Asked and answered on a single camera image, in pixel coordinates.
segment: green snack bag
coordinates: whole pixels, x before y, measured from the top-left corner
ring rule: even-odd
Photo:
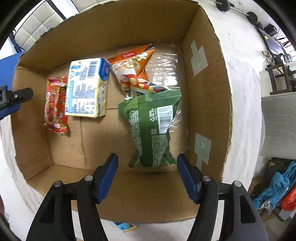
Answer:
[[[140,95],[118,105],[120,117],[130,125],[137,152],[130,167],[161,167],[176,163],[170,153],[168,128],[181,99],[179,89]]]

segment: beige padded panel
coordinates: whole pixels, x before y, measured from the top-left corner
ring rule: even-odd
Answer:
[[[88,10],[104,0],[72,0],[79,12]]]
[[[42,34],[62,21],[63,19],[53,10],[48,2],[44,2],[16,32],[15,41],[24,50],[28,50]]]

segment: white barcode sticker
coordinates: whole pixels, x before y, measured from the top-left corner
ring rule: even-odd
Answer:
[[[94,78],[96,75],[96,67],[98,65],[98,61],[91,61],[89,63],[89,71],[87,73],[87,78]]]
[[[158,119],[158,128],[159,134],[165,134],[170,127],[170,123],[173,120],[173,106],[162,106],[157,107],[157,119]]]

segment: cardboard box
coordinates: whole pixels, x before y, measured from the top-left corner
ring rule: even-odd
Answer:
[[[92,118],[105,115],[109,71],[110,64],[103,58],[72,61],[65,115]]]
[[[47,78],[67,75],[71,61],[107,59],[123,48],[149,43],[176,45],[178,72],[184,79],[182,101],[189,113],[182,121],[189,132],[188,158],[197,164],[196,133],[210,139],[210,156],[202,171],[220,180],[232,134],[232,101],[219,41],[205,11],[194,1],[122,0],[99,4],[67,19],[21,56],[13,90],[31,87],[34,97],[11,119],[16,161],[29,185],[46,194],[54,181],[76,182],[115,152],[119,168],[107,199],[98,205],[101,218],[147,223],[196,216],[198,206],[188,198],[175,165],[128,167],[135,144],[129,124],[118,117],[117,107],[124,96],[113,74],[104,117],[69,116],[70,137],[42,127]],[[184,136],[182,128],[171,134],[174,157],[183,151]]]

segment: dumbbell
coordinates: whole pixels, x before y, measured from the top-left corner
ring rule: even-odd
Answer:
[[[248,13],[245,13],[241,10],[238,10],[236,8],[234,8],[234,5],[232,3],[230,3],[228,0],[216,0],[214,2],[216,4],[216,7],[221,11],[221,12],[227,12],[229,11],[230,9],[233,9],[233,10],[236,10],[244,15],[247,16],[247,19],[249,20],[249,22],[252,24],[252,25],[255,25],[256,27],[259,27],[260,28],[260,25],[262,25],[259,21],[258,21],[258,17],[255,13],[253,12],[248,12]]]

